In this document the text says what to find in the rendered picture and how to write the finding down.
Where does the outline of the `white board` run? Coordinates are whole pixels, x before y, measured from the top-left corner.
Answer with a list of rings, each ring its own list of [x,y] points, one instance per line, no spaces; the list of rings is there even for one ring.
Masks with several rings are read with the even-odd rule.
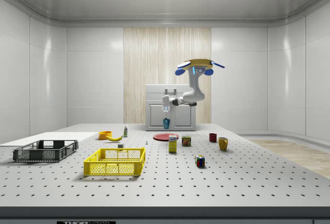
[[[15,141],[0,144],[0,147],[21,147],[38,140],[84,140],[96,135],[97,132],[45,132]]]

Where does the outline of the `yellow basket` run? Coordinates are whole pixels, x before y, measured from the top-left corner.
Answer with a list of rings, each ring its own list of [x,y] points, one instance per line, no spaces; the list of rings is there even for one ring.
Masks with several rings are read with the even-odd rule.
[[[84,160],[84,175],[140,175],[145,148],[100,148]]]

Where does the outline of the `dark grey basket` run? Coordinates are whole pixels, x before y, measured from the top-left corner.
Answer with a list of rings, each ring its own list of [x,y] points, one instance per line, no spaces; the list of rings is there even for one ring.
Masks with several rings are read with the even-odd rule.
[[[37,140],[13,150],[16,162],[59,162],[78,149],[78,140]]]

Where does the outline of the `yellow and white box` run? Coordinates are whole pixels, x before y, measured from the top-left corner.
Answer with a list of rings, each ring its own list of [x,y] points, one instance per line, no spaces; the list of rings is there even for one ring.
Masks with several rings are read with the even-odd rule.
[[[177,138],[177,135],[169,135],[169,152],[171,153],[176,153]]]

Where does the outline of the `red plate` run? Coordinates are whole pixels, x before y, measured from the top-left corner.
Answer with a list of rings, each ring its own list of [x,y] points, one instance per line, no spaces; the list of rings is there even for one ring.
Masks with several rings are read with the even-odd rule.
[[[159,134],[155,134],[153,136],[154,140],[157,141],[169,141],[169,136],[176,136],[176,139],[179,138],[179,136],[177,134],[173,134],[173,133],[159,133]]]

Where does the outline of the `white cabinet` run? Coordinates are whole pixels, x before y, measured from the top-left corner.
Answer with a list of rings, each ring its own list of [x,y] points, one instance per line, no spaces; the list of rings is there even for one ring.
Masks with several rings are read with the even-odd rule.
[[[165,131],[162,96],[181,97],[191,91],[188,84],[146,84],[145,85],[145,127],[147,131]],[[168,131],[194,131],[196,129],[196,108],[189,105],[170,107],[170,128]]]

